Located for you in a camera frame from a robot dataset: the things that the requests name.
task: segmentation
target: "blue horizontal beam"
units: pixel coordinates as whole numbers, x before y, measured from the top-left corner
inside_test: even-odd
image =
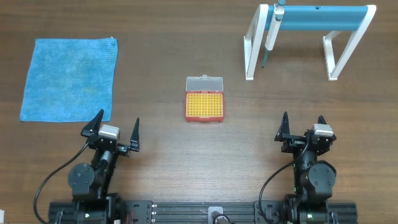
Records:
[[[368,12],[367,6],[284,6],[280,30],[357,30]],[[266,30],[274,6],[269,6]]]

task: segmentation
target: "blue stick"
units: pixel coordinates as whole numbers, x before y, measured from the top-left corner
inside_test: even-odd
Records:
[[[262,61],[262,67],[263,67],[263,68],[266,66],[266,61],[267,61],[269,52],[270,52],[270,50],[267,50],[267,49],[266,49],[266,54],[265,54],[265,56],[264,56],[264,61]]]

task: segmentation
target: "blue and white rack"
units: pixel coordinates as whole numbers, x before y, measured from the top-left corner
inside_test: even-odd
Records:
[[[329,80],[337,80],[349,57],[368,28],[375,5],[368,6],[285,6],[285,0],[269,6],[261,4],[244,36],[244,64],[246,80],[253,80],[254,69],[261,46],[262,36],[268,30],[266,54],[274,48],[279,30],[331,30],[323,37],[323,48]],[[331,40],[341,31],[351,31],[351,37],[335,63]]]

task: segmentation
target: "wooden table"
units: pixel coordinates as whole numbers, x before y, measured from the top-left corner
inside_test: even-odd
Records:
[[[292,160],[274,142],[283,112],[292,134],[303,134],[322,114],[338,138],[320,157],[338,171],[331,201],[356,202],[360,223],[395,223],[398,2],[377,5],[338,81],[327,79],[326,32],[281,32],[267,68],[259,60],[255,80],[247,82],[243,35],[261,3],[273,1],[1,1],[0,208],[6,221],[37,223],[37,188],[85,141],[85,123],[19,121],[34,39],[114,37],[119,55],[108,124],[120,127],[121,141],[128,142],[140,117],[141,151],[118,160],[110,192],[158,202],[253,202],[264,181]],[[372,3],[378,2],[332,4]],[[334,40],[335,54],[346,38]],[[185,79],[202,74],[224,78],[223,123],[185,122]],[[72,165],[92,157],[88,149]],[[42,191],[38,207],[45,219],[49,202],[71,199],[72,165]],[[293,186],[289,168],[264,199],[282,199]]]

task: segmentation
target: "plastic box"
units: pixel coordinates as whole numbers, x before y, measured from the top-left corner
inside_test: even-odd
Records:
[[[224,120],[224,85],[222,77],[187,77],[185,119],[191,121]]]

